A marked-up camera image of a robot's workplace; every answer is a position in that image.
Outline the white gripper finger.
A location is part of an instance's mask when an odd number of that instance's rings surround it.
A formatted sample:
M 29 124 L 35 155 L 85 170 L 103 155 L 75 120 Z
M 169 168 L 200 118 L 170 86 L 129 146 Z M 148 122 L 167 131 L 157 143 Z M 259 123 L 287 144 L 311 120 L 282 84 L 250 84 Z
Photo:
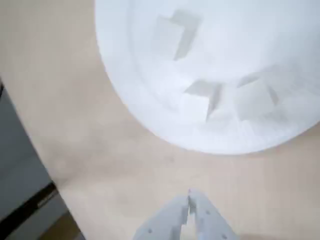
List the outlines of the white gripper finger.
M 199 240 L 236 240 L 238 236 L 210 199 L 194 189 L 188 191 L 189 214 L 194 217 Z
M 189 215 L 187 196 L 177 196 L 146 220 L 135 232 L 134 240 L 179 240 Z

